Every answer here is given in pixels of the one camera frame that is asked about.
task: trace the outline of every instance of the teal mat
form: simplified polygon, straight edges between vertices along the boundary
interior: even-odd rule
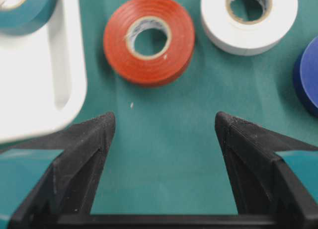
[[[63,150],[9,150],[0,154],[0,229]]]
[[[318,34],[317,0],[299,0],[291,31],[255,57],[216,48],[202,29],[200,0],[176,0],[193,18],[195,52],[177,81],[154,89],[122,80],[103,54],[105,25],[126,1],[80,0],[88,92],[76,122],[106,111],[116,115],[91,213],[236,214],[214,132],[218,111],[318,145],[318,121],[302,107],[292,85],[294,61]]]
[[[276,153],[284,159],[316,203],[318,203],[318,152],[285,151]]]

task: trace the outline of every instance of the white electrical tape roll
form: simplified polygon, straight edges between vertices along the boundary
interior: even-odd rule
[[[243,21],[231,10],[235,0],[201,0],[201,17],[211,41],[225,52],[252,56],[274,47],[293,26],[298,0],[257,0],[263,15]]]

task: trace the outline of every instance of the black plastic frame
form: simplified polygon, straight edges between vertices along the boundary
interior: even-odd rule
[[[83,131],[88,132],[84,139]],[[107,114],[15,147],[51,149],[61,140],[59,145],[65,145],[68,153],[48,168],[14,213],[8,228],[318,228],[318,205],[288,165],[275,154],[275,151],[292,150],[293,146],[309,151],[318,151],[318,148],[225,113],[216,117],[216,133],[239,215],[90,215],[114,135],[114,118]],[[84,161],[65,167],[65,163],[76,159],[78,154]],[[60,170],[58,182],[56,169]],[[72,177],[64,182],[66,171]],[[55,192],[57,183],[60,187]]]

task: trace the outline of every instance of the red electrical tape roll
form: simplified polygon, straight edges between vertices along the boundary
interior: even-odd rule
[[[142,31],[160,29],[167,36],[162,51],[144,56],[134,49]],[[109,64],[126,80],[161,86],[186,70],[194,50],[195,31],[188,12],[173,0],[130,0],[112,15],[104,32]]]

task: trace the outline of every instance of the electrical tape roll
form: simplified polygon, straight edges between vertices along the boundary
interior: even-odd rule
[[[29,34],[51,17],[57,0],[0,0],[0,32]]]
[[[164,48],[152,56],[136,52],[137,36],[146,29],[167,36]],[[109,64],[127,81],[145,87],[168,84],[186,70],[194,50],[195,31],[188,12],[173,0],[130,0],[109,19],[104,52]]]
[[[298,98],[312,115],[318,117],[318,37],[296,61],[293,79]]]
[[[260,19],[243,21],[235,16],[235,0],[201,0],[202,25],[211,41],[230,54],[252,56],[273,48],[293,26],[298,0],[256,0]]]

